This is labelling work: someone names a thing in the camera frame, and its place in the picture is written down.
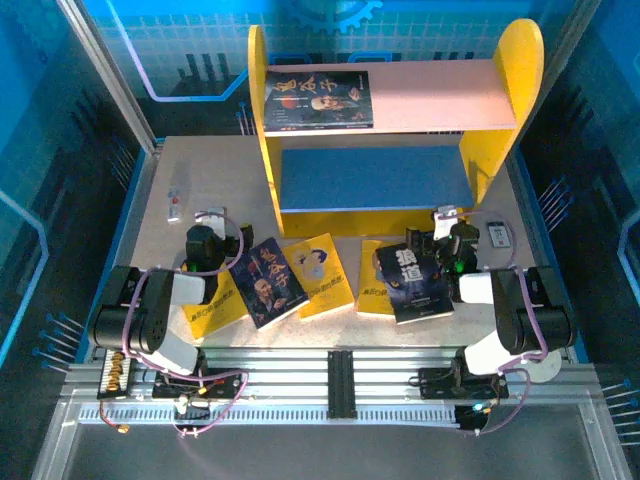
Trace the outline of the dark Guiguzi portrait book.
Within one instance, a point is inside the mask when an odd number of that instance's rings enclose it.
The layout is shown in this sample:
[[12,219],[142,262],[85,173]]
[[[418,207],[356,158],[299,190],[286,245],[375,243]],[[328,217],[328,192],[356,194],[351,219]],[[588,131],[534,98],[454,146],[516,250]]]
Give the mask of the dark Guiguzi portrait book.
[[257,330],[269,328],[310,302],[273,237],[243,254],[230,273]]
[[373,126],[367,72],[267,73],[264,107],[267,132],[369,129]]

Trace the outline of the yellow book brown figure cover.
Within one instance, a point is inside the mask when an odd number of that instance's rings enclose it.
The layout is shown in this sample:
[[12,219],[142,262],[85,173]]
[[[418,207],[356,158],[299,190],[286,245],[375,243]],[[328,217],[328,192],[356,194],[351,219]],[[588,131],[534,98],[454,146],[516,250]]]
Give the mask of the yellow book brown figure cover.
[[360,316],[394,317],[394,311],[376,254],[379,248],[389,245],[389,242],[380,240],[362,241],[356,308],[357,314]]

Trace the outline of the terminal strip with orange contacts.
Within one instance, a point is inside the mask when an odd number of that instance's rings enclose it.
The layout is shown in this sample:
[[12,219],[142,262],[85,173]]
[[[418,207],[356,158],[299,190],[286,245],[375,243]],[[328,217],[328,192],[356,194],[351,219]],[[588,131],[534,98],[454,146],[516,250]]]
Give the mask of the terminal strip with orange contacts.
[[128,394],[132,359],[121,351],[107,350],[101,370],[98,400],[124,399]]

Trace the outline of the yellow book two figures cover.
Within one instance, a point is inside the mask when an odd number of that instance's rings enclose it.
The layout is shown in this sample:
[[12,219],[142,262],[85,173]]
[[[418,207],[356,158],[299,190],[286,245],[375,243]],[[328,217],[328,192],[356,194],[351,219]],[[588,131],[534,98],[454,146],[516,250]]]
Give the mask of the yellow book two figures cover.
[[309,303],[299,310],[302,322],[354,305],[349,281],[329,233],[288,245],[283,252],[309,297]]

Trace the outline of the small black controller box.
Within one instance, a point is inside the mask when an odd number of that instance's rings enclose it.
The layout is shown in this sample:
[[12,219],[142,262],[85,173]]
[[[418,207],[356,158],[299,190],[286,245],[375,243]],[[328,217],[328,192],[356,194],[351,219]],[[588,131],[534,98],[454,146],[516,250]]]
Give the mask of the small black controller box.
[[473,405],[456,405],[454,407],[455,421],[461,431],[476,434],[488,424],[494,407],[495,404],[489,401]]

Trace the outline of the aluminium mounting rail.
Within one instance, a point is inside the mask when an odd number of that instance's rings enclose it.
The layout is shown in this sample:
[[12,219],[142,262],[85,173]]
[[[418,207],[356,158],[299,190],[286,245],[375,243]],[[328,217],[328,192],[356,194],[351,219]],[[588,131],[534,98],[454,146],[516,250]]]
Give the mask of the aluminium mounting rail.
[[[242,405],[325,405],[328,397],[328,350],[325,348],[206,348],[214,368],[239,367],[249,372]],[[355,348],[355,400],[361,405],[417,405],[419,390],[408,385],[420,368],[448,368],[453,348]],[[521,374],[506,376],[510,397],[503,406],[578,405],[604,399],[594,367],[567,363],[544,384],[524,394]]]

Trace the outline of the yellow wooden bookshelf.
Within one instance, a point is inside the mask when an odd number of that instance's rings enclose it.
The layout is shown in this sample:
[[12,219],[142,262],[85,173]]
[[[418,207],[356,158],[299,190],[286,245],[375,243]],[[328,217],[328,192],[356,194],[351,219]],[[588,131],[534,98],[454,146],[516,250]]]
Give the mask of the yellow wooden bookshelf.
[[[484,198],[539,93],[538,25],[511,22],[489,59],[274,65],[252,26],[248,75],[274,214],[289,238],[400,235],[429,229],[439,207],[467,213]],[[266,76],[365,71],[374,126],[267,132]]]

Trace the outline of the yellow book blue figure cover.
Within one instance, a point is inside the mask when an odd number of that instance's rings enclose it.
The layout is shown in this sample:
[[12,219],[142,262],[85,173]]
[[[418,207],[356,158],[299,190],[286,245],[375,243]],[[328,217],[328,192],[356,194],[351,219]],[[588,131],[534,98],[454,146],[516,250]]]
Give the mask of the yellow book blue figure cover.
[[218,288],[207,305],[184,305],[183,312],[196,342],[249,316],[229,271],[218,275]]

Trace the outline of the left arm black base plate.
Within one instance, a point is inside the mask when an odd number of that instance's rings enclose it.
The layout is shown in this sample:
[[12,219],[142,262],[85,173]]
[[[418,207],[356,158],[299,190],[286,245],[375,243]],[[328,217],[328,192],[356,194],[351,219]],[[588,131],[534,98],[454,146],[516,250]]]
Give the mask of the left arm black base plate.
[[214,381],[187,381],[157,372],[151,396],[155,400],[177,400],[182,395],[189,399],[226,400],[238,393],[241,383],[241,374]]

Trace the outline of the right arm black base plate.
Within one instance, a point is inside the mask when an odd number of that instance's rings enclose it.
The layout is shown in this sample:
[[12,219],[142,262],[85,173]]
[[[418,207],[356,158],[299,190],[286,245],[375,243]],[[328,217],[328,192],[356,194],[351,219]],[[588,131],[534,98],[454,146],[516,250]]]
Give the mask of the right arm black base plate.
[[506,399],[509,389],[498,375],[472,375],[444,368],[418,370],[418,388],[422,399],[491,400]]

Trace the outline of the black rail bracket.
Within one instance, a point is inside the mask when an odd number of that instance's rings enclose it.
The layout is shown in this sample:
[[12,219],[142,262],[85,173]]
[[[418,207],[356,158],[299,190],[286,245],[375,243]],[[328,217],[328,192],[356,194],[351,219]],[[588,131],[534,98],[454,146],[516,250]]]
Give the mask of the black rail bracket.
[[327,352],[327,399],[329,419],[357,417],[352,351]]

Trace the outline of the aluminium enclosure post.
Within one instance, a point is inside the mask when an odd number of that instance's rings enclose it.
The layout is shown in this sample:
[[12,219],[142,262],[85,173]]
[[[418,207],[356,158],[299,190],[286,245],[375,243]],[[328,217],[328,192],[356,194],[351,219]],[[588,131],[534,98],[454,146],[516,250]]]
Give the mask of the aluminium enclosure post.
[[146,154],[155,154],[158,149],[155,134],[84,3],[81,0],[56,0],[56,3],[140,146]]
[[543,76],[536,101],[515,140],[516,147],[566,69],[601,3],[602,0],[544,0],[536,18],[544,40]]

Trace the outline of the white tape roll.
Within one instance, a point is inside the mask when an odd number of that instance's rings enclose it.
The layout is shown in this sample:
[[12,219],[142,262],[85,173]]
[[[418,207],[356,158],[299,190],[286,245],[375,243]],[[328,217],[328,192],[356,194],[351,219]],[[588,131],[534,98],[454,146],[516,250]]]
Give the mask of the white tape roll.
[[554,379],[562,367],[562,355],[559,350],[550,352],[543,360],[527,360],[522,364],[532,383],[541,384]]

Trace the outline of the dark wolf cover book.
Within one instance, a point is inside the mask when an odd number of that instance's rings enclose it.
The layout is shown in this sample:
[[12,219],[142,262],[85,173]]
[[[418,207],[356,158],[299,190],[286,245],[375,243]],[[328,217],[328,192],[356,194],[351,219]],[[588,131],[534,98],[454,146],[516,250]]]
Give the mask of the dark wolf cover book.
[[431,253],[396,244],[378,248],[376,258],[397,325],[454,313],[448,284]]

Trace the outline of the small black white card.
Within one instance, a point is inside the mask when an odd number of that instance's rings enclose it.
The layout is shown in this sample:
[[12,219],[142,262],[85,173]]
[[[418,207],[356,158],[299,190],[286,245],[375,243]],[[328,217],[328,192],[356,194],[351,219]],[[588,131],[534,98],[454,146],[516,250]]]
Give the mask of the small black white card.
[[493,248],[510,248],[509,231],[503,222],[488,222],[487,230]]

